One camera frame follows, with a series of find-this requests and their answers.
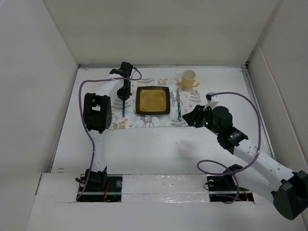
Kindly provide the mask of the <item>fork with teal handle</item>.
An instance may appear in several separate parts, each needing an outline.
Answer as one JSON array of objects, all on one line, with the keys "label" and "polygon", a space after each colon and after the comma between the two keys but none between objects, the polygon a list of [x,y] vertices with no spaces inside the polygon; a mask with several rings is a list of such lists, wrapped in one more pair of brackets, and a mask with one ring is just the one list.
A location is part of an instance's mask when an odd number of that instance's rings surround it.
[{"label": "fork with teal handle", "polygon": [[126,101],[122,100],[122,117],[125,117]]}]

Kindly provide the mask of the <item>square black yellow plate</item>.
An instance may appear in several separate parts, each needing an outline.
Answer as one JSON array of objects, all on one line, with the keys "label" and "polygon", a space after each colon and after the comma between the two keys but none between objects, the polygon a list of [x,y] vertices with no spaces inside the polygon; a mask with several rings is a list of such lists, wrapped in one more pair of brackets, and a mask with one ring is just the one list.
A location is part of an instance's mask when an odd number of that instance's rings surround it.
[{"label": "square black yellow plate", "polygon": [[137,87],[136,114],[160,116],[170,113],[170,91],[168,87]]}]

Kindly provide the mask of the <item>animal print cloth placemat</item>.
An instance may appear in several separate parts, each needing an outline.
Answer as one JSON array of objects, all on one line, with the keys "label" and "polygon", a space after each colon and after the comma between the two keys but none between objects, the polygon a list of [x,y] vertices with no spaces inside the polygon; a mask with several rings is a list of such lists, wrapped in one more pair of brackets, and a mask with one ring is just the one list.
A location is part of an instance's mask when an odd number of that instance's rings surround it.
[{"label": "animal print cloth placemat", "polygon": [[[167,115],[138,115],[136,114],[136,92],[137,87],[161,86],[168,87],[170,91],[170,113]],[[133,81],[131,84],[131,96],[126,101],[125,117],[122,117],[122,101],[118,96],[111,98],[112,123],[110,129],[126,128],[148,128],[148,127],[186,127],[187,123],[181,119],[178,120],[178,106],[176,100],[176,91],[180,89],[181,114],[190,112],[196,105],[201,104],[202,97],[200,88],[183,90],[179,77],[174,78],[144,78],[139,81]]]}]

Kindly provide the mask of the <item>knife with blue handle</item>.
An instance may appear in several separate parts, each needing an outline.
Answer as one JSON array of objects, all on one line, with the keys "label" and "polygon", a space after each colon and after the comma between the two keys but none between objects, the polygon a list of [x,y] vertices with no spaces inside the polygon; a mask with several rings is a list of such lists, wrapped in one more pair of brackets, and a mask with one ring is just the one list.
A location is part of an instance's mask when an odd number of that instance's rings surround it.
[{"label": "knife with blue handle", "polygon": [[178,120],[181,121],[181,100],[180,100],[180,89],[178,88],[176,91],[176,100],[178,106]]}]

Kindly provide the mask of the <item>yellow ceramic mug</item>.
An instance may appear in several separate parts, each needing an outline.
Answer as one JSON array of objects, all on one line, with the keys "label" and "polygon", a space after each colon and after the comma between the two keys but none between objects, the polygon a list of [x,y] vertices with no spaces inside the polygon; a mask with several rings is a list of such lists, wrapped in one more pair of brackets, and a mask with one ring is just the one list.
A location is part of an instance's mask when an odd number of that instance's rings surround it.
[{"label": "yellow ceramic mug", "polygon": [[196,78],[196,73],[193,70],[185,70],[182,73],[181,86],[188,90],[199,86],[200,82]]}]

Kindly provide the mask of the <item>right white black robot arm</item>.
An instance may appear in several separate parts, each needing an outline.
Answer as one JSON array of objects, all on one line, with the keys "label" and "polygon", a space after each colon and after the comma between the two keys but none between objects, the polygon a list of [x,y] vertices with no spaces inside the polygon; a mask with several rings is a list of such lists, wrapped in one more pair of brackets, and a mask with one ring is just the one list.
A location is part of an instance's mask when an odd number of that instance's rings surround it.
[{"label": "right white black robot arm", "polygon": [[182,117],[190,127],[205,127],[217,136],[220,146],[232,155],[248,163],[268,182],[262,187],[257,183],[249,185],[251,191],[262,190],[269,195],[276,210],[286,219],[293,220],[308,207],[308,175],[295,172],[272,159],[254,146],[247,135],[233,126],[232,115],[224,106],[197,105]]}]

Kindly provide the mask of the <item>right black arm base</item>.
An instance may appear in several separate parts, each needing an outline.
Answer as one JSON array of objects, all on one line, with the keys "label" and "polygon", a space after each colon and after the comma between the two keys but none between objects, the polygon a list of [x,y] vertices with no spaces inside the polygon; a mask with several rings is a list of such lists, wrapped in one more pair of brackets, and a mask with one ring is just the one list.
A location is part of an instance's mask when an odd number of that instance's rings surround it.
[{"label": "right black arm base", "polygon": [[[230,203],[237,194],[237,186],[231,175],[207,175],[207,183],[204,184],[204,188],[209,191],[210,202]],[[239,187],[239,194],[236,202],[254,202],[252,192]]]}]

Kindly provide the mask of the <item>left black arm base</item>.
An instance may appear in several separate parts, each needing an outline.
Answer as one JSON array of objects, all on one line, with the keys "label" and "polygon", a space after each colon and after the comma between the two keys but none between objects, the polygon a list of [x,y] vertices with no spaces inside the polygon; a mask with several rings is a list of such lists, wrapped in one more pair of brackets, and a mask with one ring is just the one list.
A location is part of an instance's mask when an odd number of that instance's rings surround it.
[{"label": "left black arm base", "polygon": [[98,172],[87,169],[75,181],[78,183],[78,202],[117,203],[122,200],[123,176],[109,175],[107,168]]}]

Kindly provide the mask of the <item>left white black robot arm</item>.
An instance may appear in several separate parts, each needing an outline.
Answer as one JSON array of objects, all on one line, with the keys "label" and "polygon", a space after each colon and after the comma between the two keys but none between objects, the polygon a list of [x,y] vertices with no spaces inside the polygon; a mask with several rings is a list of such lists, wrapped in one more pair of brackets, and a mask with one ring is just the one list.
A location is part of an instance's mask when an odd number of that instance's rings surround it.
[{"label": "left white black robot arm", "polygon": [[[112,100],[116,96],[120,100],[120,110],[125,115],[126,101],[131,96],[131,82],[141,79],[132,78],[135,72],[139,72],[132,64],[122,62],[118,69],[112,69],[108,77],[98,80],[85,80],[78,90],[78,105],[82,126],[92,144],[90,166],[86,174],[91,176],[94,172],[104,171],[107,167],[99,142],[100,138],[94,138],[94,132],[102,134],[112,124]],[[86,83],[102,83],[102,86],[94,93],[86,93],[81,99],[82,88]]]}]

